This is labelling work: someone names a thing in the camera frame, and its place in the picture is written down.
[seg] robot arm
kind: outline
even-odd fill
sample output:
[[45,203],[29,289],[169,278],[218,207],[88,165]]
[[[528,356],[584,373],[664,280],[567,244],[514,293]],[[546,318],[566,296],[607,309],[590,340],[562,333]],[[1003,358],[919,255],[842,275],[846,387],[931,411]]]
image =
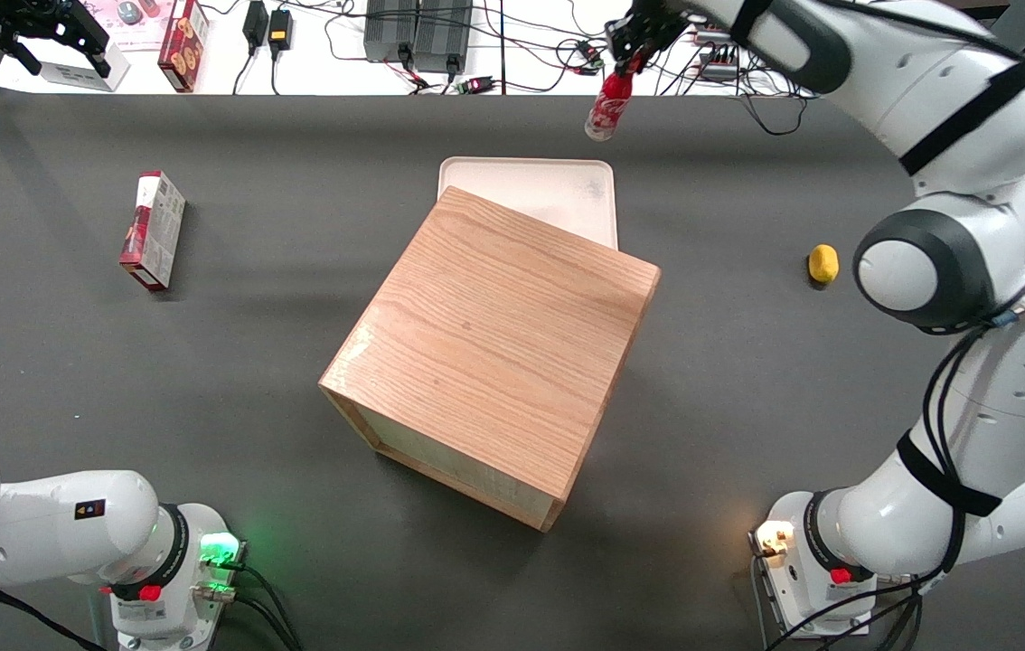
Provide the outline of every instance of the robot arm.
[[86,55],[99,77],[111,75],[104,58],[111,38],[80,0],[0,0],[0,50],[38,74],[42,64],[18,42],[20,36],[61,42]]
[[1025,62],[933,0],[665,4],[638,0],[608,26],[617,60],[653,55],[675,40],[670,16],[702,13],[912,178],[916,199],[868,232],[854,276],[881,312],[951,334],[951,354],[870,478],[787,494],[751,536],[786,635],[864,634],[876,574],[926,593],[954,564],[1025,547],[1025,319],[997,317],[1025,314]]
[[214,510],[161,503],[131,471],[0,485],[0,588],[98,582],[124,647],[209,646],[219,614],[212,598],[234,572],[208,561],[236,562],[240,552]]

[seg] red button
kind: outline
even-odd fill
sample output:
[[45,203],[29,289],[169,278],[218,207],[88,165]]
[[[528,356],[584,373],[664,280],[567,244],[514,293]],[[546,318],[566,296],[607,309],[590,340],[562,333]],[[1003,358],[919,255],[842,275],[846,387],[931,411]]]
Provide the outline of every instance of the red button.
[[853,578],[847,568],[834,568],[830,570],[830,580],[834,581],[834,585],[843,585],[844,582],[851,582]]
[[160,585],[142,585],[139,588],[139,601],[158,601],[158,594],[162,591]]

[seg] wooden box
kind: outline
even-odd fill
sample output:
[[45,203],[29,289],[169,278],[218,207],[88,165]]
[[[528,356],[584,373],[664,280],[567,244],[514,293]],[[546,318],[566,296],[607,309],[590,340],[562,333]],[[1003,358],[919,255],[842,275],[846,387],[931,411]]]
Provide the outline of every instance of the wooden box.
[[380,454],[548,531],[660,276],[450,188],[319,385]]

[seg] green light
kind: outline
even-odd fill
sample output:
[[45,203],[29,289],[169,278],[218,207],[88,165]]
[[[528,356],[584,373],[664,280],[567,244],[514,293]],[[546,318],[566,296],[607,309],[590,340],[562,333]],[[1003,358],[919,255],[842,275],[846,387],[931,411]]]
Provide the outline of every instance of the green light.
[[210,563],[232,563],[240,554],[240,539],[229,532],[206,534],[199,539],[199,560]]

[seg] dark gray mat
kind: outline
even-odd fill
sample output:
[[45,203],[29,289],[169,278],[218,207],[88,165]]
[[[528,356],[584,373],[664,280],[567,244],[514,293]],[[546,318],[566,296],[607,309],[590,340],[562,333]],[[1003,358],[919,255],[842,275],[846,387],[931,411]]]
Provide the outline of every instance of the dark gray mat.
[[[875,469],[943,352],[848,273],[803,279],[814,244],[846,262],[909,182],[825,104],[770,137],[732,100],[637,99],[607,145],[587,108],[0,91],[4,478],[119,466],[210,503],[310,650],[756,648],[746,529],[786,491]],[[609,161],[621,248],[664,271],[544,536],[376,457],[316,388],[450,156]],[[192,205],[162,296],[117,265],[154,168]],[[90,634],[84,588],[16,593]],[[276,647],[248,611],[227,619],[220,651]],[[0,650],[20,648],[71,646],[0,607]],[[919,648],[1025,648],[1025,552],[958,568]]]

